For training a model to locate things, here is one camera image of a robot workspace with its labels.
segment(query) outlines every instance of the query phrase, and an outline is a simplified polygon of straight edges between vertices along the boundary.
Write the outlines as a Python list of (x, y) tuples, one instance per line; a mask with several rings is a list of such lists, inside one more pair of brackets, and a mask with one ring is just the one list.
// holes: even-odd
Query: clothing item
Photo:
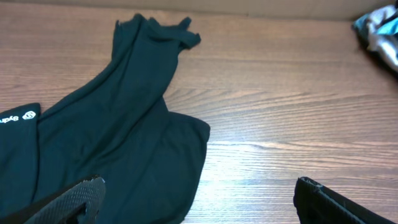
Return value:
[(92, 175), (0, 219), (0, 223), (94, 224), (105, 191), (104, 179)]
[(382, 60), (398, 72), (398, 18), (397, 9), (388, 5), (365, 14), (354, 22), (354, 29), (368, 45), (368, 50), (377, 52)]
[(293, 201), (301, 224), (394, 224), (308, 177), (297, 180)]
[(210, 127), (162, 97), (181, 50), (199, 43), (190, 19), (116, 23), (110, 64), (40, 115), (0, 114), (0, 218), (88, 175), (106, 195), (97, 223), (180, 223), (197, 190)]

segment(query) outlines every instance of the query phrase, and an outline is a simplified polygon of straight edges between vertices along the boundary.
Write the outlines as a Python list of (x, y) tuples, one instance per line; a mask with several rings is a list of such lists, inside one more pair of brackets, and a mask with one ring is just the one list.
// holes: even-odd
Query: wood grain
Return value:
[(1, 0), (75, 6), (133, 7), (301, 19), (356, 19), (394, 0)]
[(184, 223), (298, 223), (309, 176), (398, 222), (398, 82), (349, 22), (0, 3), (0, 111), (46, 110), (109, 62), (115, 20), (185, 16), (202, 43), (180, 54), (165, 100), (211, 125)]

